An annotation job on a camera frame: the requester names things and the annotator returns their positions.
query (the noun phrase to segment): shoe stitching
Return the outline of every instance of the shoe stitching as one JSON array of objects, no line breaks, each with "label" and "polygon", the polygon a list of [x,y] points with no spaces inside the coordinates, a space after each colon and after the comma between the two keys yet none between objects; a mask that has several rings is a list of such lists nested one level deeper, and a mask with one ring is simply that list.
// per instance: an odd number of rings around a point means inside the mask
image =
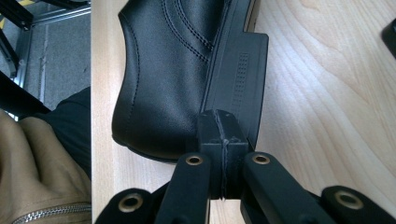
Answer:
[{"label": "shoe stitching", "polygon": [[134,101],[136,99],[136,95],[137,95],[137,89],[139,88],[139,80],[140,80],[140,55],[139,55],[139,47],[137,46],[137,40],[136,40],[136,36],[134,35],[134,29],[132,28],[132,24],[128,21],[128,19],[126,18],[126,16],[121,12],[120,13],[121,16],[125,19],[125,22],[128,25],[128,28],[130,29],[130,32],[134,38],[134,46],[136,47],[136,54],[137,54],[137,81],[136,81],[136,88],[134,90],[134,99],[132,100],[132,105],[130,108],[130,112],[129,112],[129,116],[127,119],[127,124],[125,125],[125,129],[124,132],[129,135],[128,133],[131,131],[130,128],[131,127],[131,117],[132,117],[132,112],[134,111]]},{"label": "shoe stitching", "polygon": [[181,5],[180,0],[175,0],[175,6],[177,9],[177,14],[183,21],[183,23],[187,26],[187,28],[190,30],[190,32],[197,37],[199,41],[201,41],[208,49],[212,50],[213,49],[213,44],[208,41],[203,35],[200,35],[198,31],[196,31],[192,25],[190,24],[189,20],[187,19],[186,14],[184,13],[183,6]]},{"label": "shoe stitching", "polygon": [[191,51],[195,56],[197,56],[201,61],[203,61],[204,63],[208,63],[209,60],[202,55],[200,52],[198,52],[198,50],[196,50],[195,48],[193,48],[186,40],[183,39],[183,37],[180,35],[180,33],[176,30],[175,25],[171,22],[171,20],[169,19],[169,16],[167,14],[166,11],[166,3],[164,0],[162,0],[162,5],[163,5],[163,15],[165,16],[165,20],[166,23],[168,24],[169,28],[171,29],[172,33],[176,36],[176,38],[178,39],[178,41],[180,41],[184,47],[186,47],[189,51]]}]

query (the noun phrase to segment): gray carpet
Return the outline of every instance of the gray carpet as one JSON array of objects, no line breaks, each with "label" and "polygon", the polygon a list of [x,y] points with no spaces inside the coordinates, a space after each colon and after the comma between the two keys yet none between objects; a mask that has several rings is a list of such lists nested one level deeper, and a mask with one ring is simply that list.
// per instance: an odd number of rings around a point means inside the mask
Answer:
[{"label": "gray carpet", "polygon": [[[46,3],[27,7],[34,15],[57,9]],[[15,48],[18,27],[7,21],[4,32]],[[49,109],[91,85],[91,15],[37,25],[33,29],[24,88]],[[0,69],[9,74],[3,55]]]}]

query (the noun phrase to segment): wooden surface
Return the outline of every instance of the wooden surface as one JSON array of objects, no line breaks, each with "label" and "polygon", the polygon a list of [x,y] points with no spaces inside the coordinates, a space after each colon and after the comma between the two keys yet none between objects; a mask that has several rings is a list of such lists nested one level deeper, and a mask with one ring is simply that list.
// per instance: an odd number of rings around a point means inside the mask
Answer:
[{"label": "wooden surface", "polygon": [[[126,0],[92,1],[93,218],[128,188],[155,190],[174,167],[111,138],[125,65],[117,14]],[[396,217],[396,60],[380,32],[394,0],[262,1],[270,37],[258,150],[306,189],[356,189]],[[241,223],[238,202],[214,202],[211,223]]]}]

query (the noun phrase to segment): leather upper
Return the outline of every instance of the leather upper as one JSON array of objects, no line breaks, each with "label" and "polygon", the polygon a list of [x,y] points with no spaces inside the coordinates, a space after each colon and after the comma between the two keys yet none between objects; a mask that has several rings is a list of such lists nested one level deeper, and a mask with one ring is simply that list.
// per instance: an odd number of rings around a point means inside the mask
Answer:
[{"label": "leather upper", "polygon": [[134,0],[119,18],[125,76],[113,138],[152,159],[175,161],[195,135],[223,1]]}]

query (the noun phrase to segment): black rubber sole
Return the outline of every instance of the black rubber sole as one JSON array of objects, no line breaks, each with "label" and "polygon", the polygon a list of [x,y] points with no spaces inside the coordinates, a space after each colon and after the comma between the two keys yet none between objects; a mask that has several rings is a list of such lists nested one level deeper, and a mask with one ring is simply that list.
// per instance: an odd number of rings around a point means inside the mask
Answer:
[{"label": "black rubber sole", "polygon": [[257,143],[268,51],[268,36],[253,34],[260,1],[233,0],[211,61],[202,112],[233,113],[249,143]]}]

